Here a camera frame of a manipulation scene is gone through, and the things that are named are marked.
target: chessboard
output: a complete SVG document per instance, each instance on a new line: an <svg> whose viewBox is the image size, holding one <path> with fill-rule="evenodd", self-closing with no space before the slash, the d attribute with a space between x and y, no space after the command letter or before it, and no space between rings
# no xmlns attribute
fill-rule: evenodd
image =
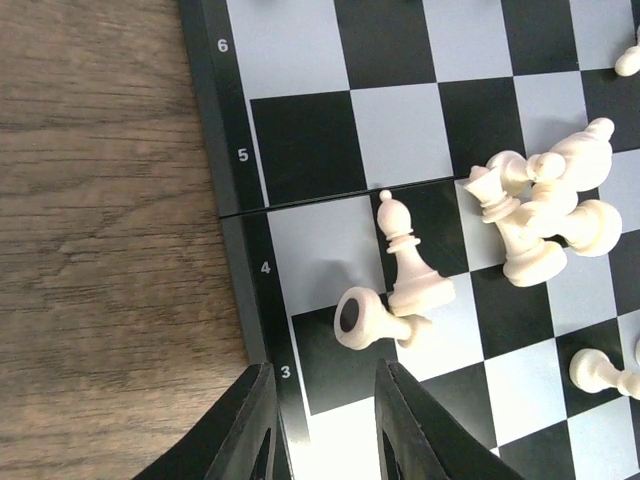
<svg viewBox="0 0 640 480"><path fill-rule="evenodd" d="M640 478L640 403L569 379L581 348L640 372L639 0L181 0L204 140L249 360L268 360L294 477L380 478L376 361L397 359L528 479ZM598 117L613 167L583 192L619 210L607 255L518 288L463 185L503 150L546 152ZM438 346L338 343L352 286L386 302L396 262L376 225L388 189L456 299Z"/></svg>

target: wooden table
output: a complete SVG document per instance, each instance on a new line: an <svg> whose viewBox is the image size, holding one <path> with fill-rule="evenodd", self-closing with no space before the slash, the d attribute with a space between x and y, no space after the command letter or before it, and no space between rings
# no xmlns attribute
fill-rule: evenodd
<svg viewBox="0 0 640 480"><path fill-rule="evenodd" d="M131 478L247 365L172 0L0 0L0 478Z"/></svg>

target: white pawn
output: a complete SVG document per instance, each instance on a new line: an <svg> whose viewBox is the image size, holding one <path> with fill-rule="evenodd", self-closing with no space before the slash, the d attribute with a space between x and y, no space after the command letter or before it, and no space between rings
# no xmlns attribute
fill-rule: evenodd
<svg viewBox="0 0 640 480"><path fill-rule="evenodd" d="M565 161L556 153L532 155L528 160L518 152L504 150L487 162L487 168L500 169L500 181L508 195L517 197L532 182L540 183L558 178L565 169Z"/></svg>
<svg viewBox="0 0 640 480"><path fill-rule="evenodd" d="M542 238L560 235L576 254L599 257L609 253L620 240L622 217L606 202L585 200L562 217L533 215L526 223L526 231Z"/></svg>
<svg viewBox="0 0 640 480"><path fill-rule="evenodd" d="M615 65L615 70L621 77L629 77L640 71L640 27L636 33L637 45L628 48Z"/></svg>
<svg viewBox="0 0 640 480"><path fill-rule="evenodd" d="M353 350L367 348L381 338L393 338L403 348L427 345L433 323L419 315L391 315L378 294L369 288L347 290L336 308L333 331L336 339Z"/></svg>
<svg viewBox="0 0 640 480"><path fill-rule="evenodd" d="M420 239L412 235L409 209L394 200L389 190L380 193L380 200L378 226L390 242L387 253L394 254L398 264L398 276L389 296L393 314L399 317L421 314L451 302L456 296L453 282L440 276L418 253L416 246Z"/></svg>
<svg viewBox="0 0 640 480"><path fill-rule="evenodd" d="M585 348L576 353L569 364L569 378L587 393L615 388L622 395L640 399L640 376L631 370L618 370L600 350Z"/></svg>
<svg viewBox="0 0 640 480"><path fill-rule="evenodd" d="M576 192L602 185L611 172L613 148L609 140L615 130L608 118L596 118L582 132L560 140L550 152L561 155L565 169L559 180L568 182Z"/></svg>
<svg viewBox="0 0 640 480"><path fill-rule="evenodd" d="M524 226L530 214L503 190L498 168L472 167L464 188L480 201L482 221L495 223L500 231L506 248L503 272L513 285L546 282L567 266L567 256L558 243L526 235Z"/></svg>

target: folding chessboard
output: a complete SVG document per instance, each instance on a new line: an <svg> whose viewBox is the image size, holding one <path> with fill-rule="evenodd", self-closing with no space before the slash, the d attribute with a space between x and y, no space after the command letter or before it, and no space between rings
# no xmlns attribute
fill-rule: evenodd
<svg viewBox="0 0 640 480"><path fill-rule="evenodd" d="M250 360L269 360L296 479L380 477L376 360L398 359L483 445L530 479L640 478L640 403L568 378L580 348L640 372L639 0L181 0L194 88ZM504 246L462 188L501 150L542 153L597 117L616 131L598 189L621 213L608 255L513 287ZM378 193L411 211L453 279L426 312L439 348L335 339L351 286L383 300L395 259Z"/></svg>

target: pile of chess pieces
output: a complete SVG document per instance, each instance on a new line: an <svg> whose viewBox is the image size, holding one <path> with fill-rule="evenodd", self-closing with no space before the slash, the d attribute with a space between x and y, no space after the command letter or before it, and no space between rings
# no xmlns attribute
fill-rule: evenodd
<svg viewBox="0 0 640 480"><path fill-rule="evenodd" d="M568 248L586 257L606 255L617 244L622 233L620 213L602 200L580 202L578 196L608 177L614 129L610 119L598 118L548 152L525 159L503 151L486 166L472 167L464 189L480 202L482 222L500 232L506 257L503 272L514 286L546 282L567 266L567 254L553 237L564 238ZM420 239L413 234L407 207L388 190L380 193L380 200L378 227L398 266L389 308L374 290L352 287L336 308L334 333L342 345L354 350L381 338L395 339L402 348L428 348L434 325L424 315L454 301L455 288L421 258L416 248ZM616 370L603 352L578 352L570 370L574 384L584 391L617 388L640 398L640 376Z"/></svg>

